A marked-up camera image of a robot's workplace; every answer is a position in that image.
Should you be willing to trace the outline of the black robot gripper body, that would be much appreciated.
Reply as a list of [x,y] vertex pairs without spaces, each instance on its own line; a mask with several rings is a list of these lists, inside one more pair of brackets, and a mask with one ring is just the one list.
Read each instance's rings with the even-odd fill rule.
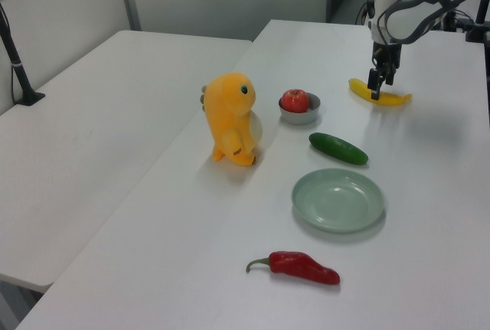
[[381,77],[384,78],[386,70],[390,67],[400,67],[401,44],[380,44],[376,41],[373,43],[372,60],[374,68],[380,71]]

